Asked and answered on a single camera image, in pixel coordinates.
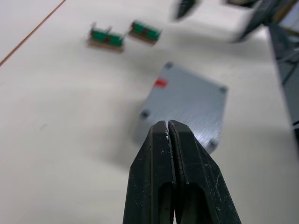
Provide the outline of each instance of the white tabletop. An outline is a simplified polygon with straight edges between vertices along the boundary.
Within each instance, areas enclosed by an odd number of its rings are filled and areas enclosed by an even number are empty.
[[[2,0],[0,61],[2,61],[61,0]]]
[[[165,0],[66,1],[0,68],[0,223],[122,223],[132,131],[162,66],[173,61],[229,87],[212,154],[242,223],[299,220],[298,151],[266,29],[230,44],[247,11],[218,1],[170,22]],[[89,48],[93,21],[163,29],[154,47]]]

